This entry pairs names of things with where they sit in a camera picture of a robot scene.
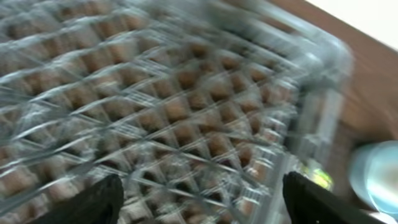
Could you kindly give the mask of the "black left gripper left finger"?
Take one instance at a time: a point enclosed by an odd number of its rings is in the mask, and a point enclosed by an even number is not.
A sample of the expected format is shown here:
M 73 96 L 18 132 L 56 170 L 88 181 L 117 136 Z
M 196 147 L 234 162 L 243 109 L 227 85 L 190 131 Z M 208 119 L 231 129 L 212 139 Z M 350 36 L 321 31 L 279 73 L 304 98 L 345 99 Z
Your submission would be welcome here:
M 117 224 L 123 202 L 123 183 L 111 174 L 29 224 Z

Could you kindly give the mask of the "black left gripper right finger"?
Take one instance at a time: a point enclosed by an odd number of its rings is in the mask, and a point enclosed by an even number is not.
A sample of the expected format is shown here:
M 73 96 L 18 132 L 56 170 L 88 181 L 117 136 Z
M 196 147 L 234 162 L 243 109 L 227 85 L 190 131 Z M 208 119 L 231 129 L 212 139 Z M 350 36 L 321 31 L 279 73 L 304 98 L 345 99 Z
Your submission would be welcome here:
M 292 224 L 383 224 L 298 172 L 284 175 L 282 194 Z

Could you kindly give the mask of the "yellow green snack wrapper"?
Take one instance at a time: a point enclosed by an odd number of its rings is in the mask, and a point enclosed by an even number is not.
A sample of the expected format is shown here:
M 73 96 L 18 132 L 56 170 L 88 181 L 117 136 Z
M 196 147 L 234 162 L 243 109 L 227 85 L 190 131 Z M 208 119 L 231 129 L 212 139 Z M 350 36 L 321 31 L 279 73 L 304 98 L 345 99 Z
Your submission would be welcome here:
M 317 161 L 309 160 L 304 164 L 300 164 L 299 170 L 301 174 L 315 184 L 329 191 L 332 190 L 334 184 L 333 179 L 323 170 L 322 165 Z

